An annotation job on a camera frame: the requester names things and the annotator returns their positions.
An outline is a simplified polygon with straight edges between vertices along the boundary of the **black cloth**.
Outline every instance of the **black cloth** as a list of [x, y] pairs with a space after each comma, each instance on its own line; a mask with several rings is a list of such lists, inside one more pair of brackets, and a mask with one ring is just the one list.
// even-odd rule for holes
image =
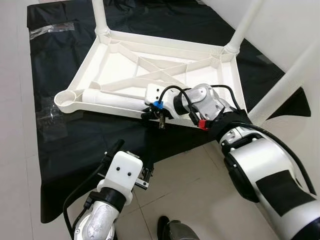
[[[112, 30], [224, 46], [234, 30], [210, 7], [194, 0], [105, 0], [107, 23]], [[157, 124], [139, 119], [88, 111], [61, 113], [53, 97], [65, 90], [95, 39], [95, 21], [90, 0], [31, 5], [27, 27], [72, 22], [75, 30], [51, 32], [30, 41], [37, 142], [41, 172], [41, 221], [53, 221], [66, 196], [97, 166], [104, 152], [119, 138], [123, 149], [153, 162], [190, 150], [209, 141], [199, 129]], [[237, 57], [248, 111], [283, 76], [262, 53], [244, 41]], [[300, 88], [274, 115], [309, 116]], [[93, 189], [100, 178], [90, 182]]]

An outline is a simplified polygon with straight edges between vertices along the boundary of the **black shoe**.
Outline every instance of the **black shoe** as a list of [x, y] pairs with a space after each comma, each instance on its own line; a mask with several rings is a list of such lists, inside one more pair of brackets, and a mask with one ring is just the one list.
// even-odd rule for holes
[[170, 222], [169, 218], [167, 216], [161, 216], [159, 217], [158, 220], [158, 227], [157, 227], [157, 231], [156, 234], [158, 236], [158, 240], [165, 240], [163, 238], [163, 233], [164, 233], [164, 229], [165, 226]]

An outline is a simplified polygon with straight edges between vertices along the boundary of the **blue connector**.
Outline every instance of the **blue connector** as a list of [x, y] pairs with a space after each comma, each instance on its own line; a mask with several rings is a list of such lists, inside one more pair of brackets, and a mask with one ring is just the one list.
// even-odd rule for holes
[[153, 103], [153, 105], [155, 106], [155, 107], [157, 107], [158, 109], [163, 109], [164, 108], [164, 102], [162, 101], [161, 103], [159, 103], [158, 101], [155, 101], [154, 103]]

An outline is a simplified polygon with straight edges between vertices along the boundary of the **clear tape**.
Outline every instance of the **clear tape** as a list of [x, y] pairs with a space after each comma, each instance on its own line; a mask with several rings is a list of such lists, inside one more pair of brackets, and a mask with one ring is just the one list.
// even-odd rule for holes
[[36, 37], [46, 33], [58, 33], [58, 32], [74, 31], [74, 30], [75, 30], [75, 25], [73, 22], [65, 22], [65, 23], [43, 26], [30, 31], [30, 40], [35, 39]]
[[36, 128], [48, 143], [68, 136], [67, 122], [82, 119], [83, 111], [64, 114], [55, 105], [54, 97], [41, 98], [41, 111], [35, 113]]

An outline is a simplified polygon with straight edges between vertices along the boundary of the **white cylinder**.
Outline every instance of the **white cylinder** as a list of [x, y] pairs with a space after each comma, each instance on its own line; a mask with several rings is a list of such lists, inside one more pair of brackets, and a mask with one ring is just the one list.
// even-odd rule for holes
[[253, 0], [249, 9], [243, 16], [240, 24], [236, 28], [230, 42], [224, 47], [227, 53], [238, 54], [240, 51], [240, 45], [243, 42], [246, 32], [249, 29], [251, 23], [255, 19], [257, 13], [259, 12], [264, 0]]
[[89, 104], [106, 105], [135, 111], [142, 111], [147, 107], [145, 105], [144, 100], [104, 93], [97, 89], [84, 90], [82, 94], [82, 102]]
[[95, 32], [97, 34], [104, 34], [110, 31], [105, 13], [105, 6], [103, 0], [92, 0], [94, 18], [95, 18]]
[[306, 75], [319, 69], [319, 40], [311, 44], [307, 50], [294, 62], [286, 74], [249, 112], [250, 120], [261, 125], [268, 119], [290, 96], [302, 86]]

